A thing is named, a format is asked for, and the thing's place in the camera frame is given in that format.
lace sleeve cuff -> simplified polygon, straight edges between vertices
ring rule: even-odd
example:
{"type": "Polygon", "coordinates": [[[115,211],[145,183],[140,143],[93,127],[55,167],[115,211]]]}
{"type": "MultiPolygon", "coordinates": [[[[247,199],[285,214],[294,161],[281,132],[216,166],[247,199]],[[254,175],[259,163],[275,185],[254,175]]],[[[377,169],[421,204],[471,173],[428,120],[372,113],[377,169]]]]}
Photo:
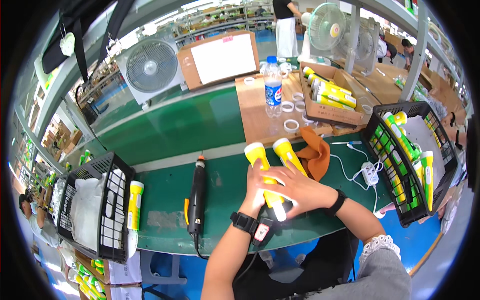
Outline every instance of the lace sleeve cuff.
{"type": "Polygon", "coordinates": [[[398,259],[401,260],[400,257],[400,248],[393,243],[393,239],[390,235],[380,235],[376,238],[373,238],[371,242],[367,243],[365,246],[363,246],[363,251],[360,255],[359,261],[360,261],[360,268],[363,265],[363,263],[367,260],[367,257],[377,251],[378,249],[390,249],[395,252],[395,254],[398,256],[398,259]]]}

blue bottle label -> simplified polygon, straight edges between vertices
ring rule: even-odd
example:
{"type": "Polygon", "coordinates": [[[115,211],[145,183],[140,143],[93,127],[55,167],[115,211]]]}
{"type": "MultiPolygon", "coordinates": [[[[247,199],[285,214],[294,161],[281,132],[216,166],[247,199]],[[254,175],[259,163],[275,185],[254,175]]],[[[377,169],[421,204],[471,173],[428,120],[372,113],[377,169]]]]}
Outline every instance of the blue bottle label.
{"type": "Polygon", "coordinates": [[[265,86],[265,100],[267,105],[279,105],[282,102],[282,85],[265,86]]]}

black wrist strap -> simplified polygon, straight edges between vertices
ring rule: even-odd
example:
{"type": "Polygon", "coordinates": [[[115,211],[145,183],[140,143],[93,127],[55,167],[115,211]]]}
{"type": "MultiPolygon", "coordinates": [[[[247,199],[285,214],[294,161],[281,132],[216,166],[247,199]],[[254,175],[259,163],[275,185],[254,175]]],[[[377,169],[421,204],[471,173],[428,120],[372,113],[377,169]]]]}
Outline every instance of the black wrist strap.
{"type": "Polygon", "coordinates": [[[338,198],[336,199],[335,203],[332,205],[332,207],[326,208],[324,210],[324,213],[327,216],[335,216],[337,211],[342,207],[343,202],[345,202],[345,199],[347,198],[345,193],[343,193],[341,190],[337,189],[336,191],[338,192],[338,198]]]}
{"type": "Polygon", "coordinates": [[[460,151],[462,151],[462,150],[463,150],[463,146],[458,143],[458,134],[459,134],[459,133],[460,133],[460,130],[457,130],[457,131],[456,131],[456,138],[455,138],[455,146],[456,146],[460,151]]]}
{"type": "Polygon", "coordinates": [[[258,221],[246,214],[233,212],[230,220],[232,220],[233,227],[248,232],[252,236],[257,230],[258,221]]]}
{"type": "Polygon", "coordinates": [[[454,123],[455,123],[455,113],[452,112],[452,119],[450,120],[450,127],[453,127],[454,123]]]}

white fan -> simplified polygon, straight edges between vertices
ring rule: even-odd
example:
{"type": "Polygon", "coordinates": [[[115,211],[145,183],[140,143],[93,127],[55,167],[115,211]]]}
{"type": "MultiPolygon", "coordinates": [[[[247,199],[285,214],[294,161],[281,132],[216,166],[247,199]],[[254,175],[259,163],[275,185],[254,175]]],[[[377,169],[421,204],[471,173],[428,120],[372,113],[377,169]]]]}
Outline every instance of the white fan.
{"type": "Polygon", "coordinates": [[[320,58],[319,61],[318,57],[310,55],[310,45],[319,50],[331,50],[335,47],[345,31],[345,15],[336,4],[327,2],[312,13],[305,12],[301,21],[307,30],[298,61],[322,63],[325,59],[320,58]]]}
{"type": "Polygon", "coordinates": [[[365,68],[361,73],[364,76],[370,75],[375,70],[377,62],[378,36],[380,32],[380,24],[375,22],[373,18],[359,20],[359,35],[356,49],[349,49],[350,40],[350,17],[346,16],[346,29],[342,39],[332,49],[332,53],[336,56],[347,58],[348,53],[354,55],[356,65],[365,68]]]}
{"type": "Polygon", "coordinates": [[[176,86],[187,89],[171,32],[149,36],[116,57],[120,72],[138,104],[145,110],[154,96],[176,86]]]}

person in white pants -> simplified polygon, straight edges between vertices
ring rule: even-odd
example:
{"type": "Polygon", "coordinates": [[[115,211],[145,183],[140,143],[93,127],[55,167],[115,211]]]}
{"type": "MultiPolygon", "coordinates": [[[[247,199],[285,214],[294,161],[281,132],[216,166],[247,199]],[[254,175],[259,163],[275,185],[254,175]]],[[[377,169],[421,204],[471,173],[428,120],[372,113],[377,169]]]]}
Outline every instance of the person in white pants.
{"type": "Polygon", "coordinates": [[[301,18],[301,13],[290,0],[273,0],[273,10],[272,29],[276,29],[277,57],[298,56],[295,17],[301,18]]]}

